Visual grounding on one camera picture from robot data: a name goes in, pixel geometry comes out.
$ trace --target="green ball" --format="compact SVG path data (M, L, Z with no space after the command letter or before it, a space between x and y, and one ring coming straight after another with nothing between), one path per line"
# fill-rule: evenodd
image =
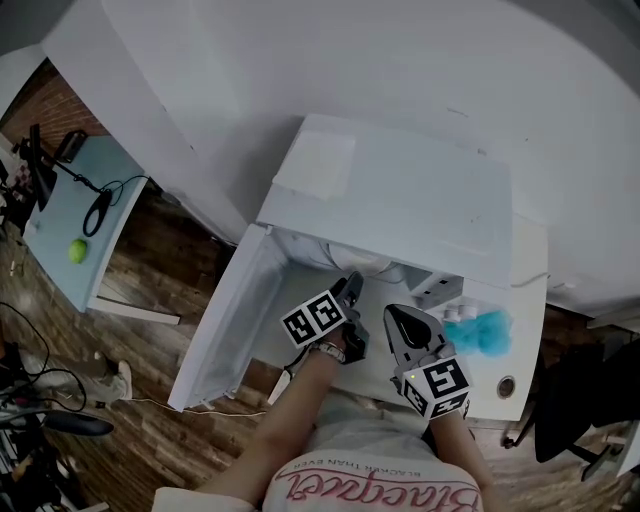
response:
M82 263L87 257L87 242L84 240L74 240L69 247L69 259L72 263Z

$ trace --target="bracelet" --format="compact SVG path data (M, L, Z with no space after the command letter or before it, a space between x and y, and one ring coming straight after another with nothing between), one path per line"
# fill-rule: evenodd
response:
M347 360L347 356L340 348L325 339L320 339L313 345L311 345L311 350L318 350L319 352L323 352L333 357L340 364L344 364L344 362Z

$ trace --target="white t-shirt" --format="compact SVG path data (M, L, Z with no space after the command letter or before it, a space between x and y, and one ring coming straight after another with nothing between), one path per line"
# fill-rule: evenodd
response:
M228 496L164 488L153 512L253 512ZM421 440L382 420L322 427L304 455L271 480L262 510L482 512L480 490L464 470L440 462Z

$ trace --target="desk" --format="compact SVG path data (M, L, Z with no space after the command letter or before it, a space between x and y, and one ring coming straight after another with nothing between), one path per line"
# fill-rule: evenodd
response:
M113 137L90 137L68 167L86 176L96 187L113 180L125 181L144 171L122 149ZM177 325L180 317L135 307L120 296L101 293L104 273L116 242L135 205L145 179L129 182L117 204L109 208L100 230L91 238L84 237L82 226L97 194L61 170L58 181L43 212L34 209L24 239L42 268L80 312L87 308L108 313ZM84 239L87 257L81 264L69 260L71 242Z

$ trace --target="blue sponge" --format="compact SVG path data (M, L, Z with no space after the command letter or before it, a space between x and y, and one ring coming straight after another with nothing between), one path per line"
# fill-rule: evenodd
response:
M505 311L495 311L464 320L458 324L445 322L444 332L460 354L480 350L487 357L500 357L511 350L511 318Z

